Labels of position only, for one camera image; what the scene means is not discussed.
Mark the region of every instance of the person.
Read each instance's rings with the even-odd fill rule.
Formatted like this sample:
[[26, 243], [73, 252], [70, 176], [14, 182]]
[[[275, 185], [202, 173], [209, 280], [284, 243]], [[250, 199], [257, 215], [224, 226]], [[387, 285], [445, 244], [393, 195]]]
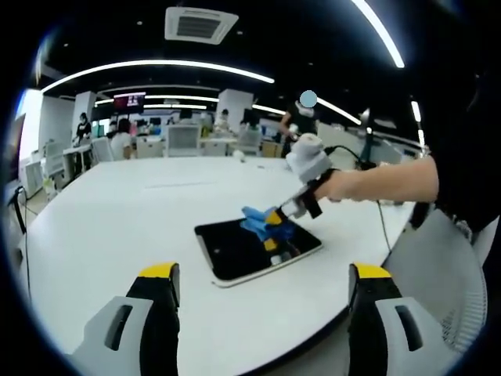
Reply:
[[279, 130], [286, 136], [282, 148], [282, 158], [290, 152], [290, 145], [294, 141], [294, 132], [290, 130], [291, 125], [297, 126], [297, 132], [317, 134], [318, 119], [313, 108], [304, 107], [298, 100], [289, 105], [287, 112], [282, 117]]
[[[74, 138], [74, 145], [80, 146], [83, 139], [90, 139], [91, 132], [92, 132], [92, 126], [91, 123], [88, 121], [87, 114], [85, 112], [82, 112], [80, 114], [80, 123], [78, 123], [77, 126], [77, 135]], [[88, 153], [84, 154], [84, 164], [87, 170], [91, 168], [91, 159]], [[75, 154], [74, 156], [74, 168], [75, 168], [74, 171], [75, 176], [80, 175], [82, 165], [81, 165], [81, 158], [77, 154]]]
[[110, 141], [111, 152], [115, 161], [131, 159], [132, 138], [129, 134], [131, 122], [128, 119], [118, 121], [117, 131], [112, 135]]
[[224, 109], [215, 123], [216, 131], [222, 132], [229, 130], [228, 116], [229, 116], [229, 111]]
[[90, 138], [92, 132], [91, 123], [88, 121], [87, 114], [82, 112], [80, 114], [80, 123], [77, 126], [77, 136], [75, 137], [77, 145], [86, 138]]
[[[415, 161], [385, 165], [364, 172], [335, 172], [315, 193], [318, 199], [435, 202], [449, 217], [466, 223], [473, 234], [501, 214], [501, 168], [496, 125], [501, 107], [501, 77], [486, 73], [478, 82], [463, 124], [448, 142]], [[488, 292], [488, 322], [501, 313], [501, 226], [483, 265]]]

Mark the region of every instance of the white chair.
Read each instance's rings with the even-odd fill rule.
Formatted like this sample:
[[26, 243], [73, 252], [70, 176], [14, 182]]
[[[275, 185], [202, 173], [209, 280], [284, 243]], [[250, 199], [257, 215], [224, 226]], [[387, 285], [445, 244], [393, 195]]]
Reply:
[[138, 137], [137, 138], [138, 159], [163, 157], [164, 146], [160, 137]]
[[115, 160], [111, 151], [110, 141], [107, 137], [92, 140], [92, 154], [97, 163], [113, 162]]
[[45, 144], [44, 172], [49, 178], [64, 172], [63, 144], [51, 141]]
[[166, 157], [198, 157], [200, 156], [199, 125], [169, 125], [165, 137]]
[[255, 156], [261, 155], [261, 130], [260, 129], [246, 129], [240, 132], [238, 142], [233, 149], [240, 150], [244, 154], [253, 154]]

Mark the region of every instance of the black shirt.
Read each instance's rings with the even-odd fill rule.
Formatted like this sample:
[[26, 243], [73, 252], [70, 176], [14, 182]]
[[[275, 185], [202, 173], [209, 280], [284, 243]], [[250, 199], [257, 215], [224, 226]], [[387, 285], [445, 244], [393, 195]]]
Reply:
[[80, 123], [77, 127], [78, 140], [80, 141], [81, 139], [84, 138], [85, 135], [91, 132], [92, 132], [91, 123], [89, 123], [88, 121], [85, 124]]
[[299, 133], [315, 133], [317, 116], [312, 108], [301, 107], [300, 104], [294, 102], [288, 108], [290, 114], [288, 126], [291, 124], [297, 125]]

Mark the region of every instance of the monitor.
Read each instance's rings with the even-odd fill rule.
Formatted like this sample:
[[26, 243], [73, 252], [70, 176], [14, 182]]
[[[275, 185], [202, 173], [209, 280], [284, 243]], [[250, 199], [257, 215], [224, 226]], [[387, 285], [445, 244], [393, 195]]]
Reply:
[[255, 127], [259, 124], [259, 115], [255, 110], [250, 108], [246, 108], [243, 112], [243, 122], [245, 124], [249, 124], [250, 126]]
[[130, 92], [114, 96], [116, 114], [141, 114], [144, 111], [145, 92]]
[[191, 119], [192, 116], [193, 116], [193, 111], [190, 108], [182, 108], [181, 113], [179, 114], [179, 120]]

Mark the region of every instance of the air vent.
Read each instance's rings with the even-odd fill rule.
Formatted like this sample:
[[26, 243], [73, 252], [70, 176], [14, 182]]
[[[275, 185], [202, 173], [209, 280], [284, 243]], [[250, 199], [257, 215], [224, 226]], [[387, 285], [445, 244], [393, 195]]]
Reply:
[[238, 20], [210, 9], [171, 7], [165, 12], [165, 39], [218, 45]]

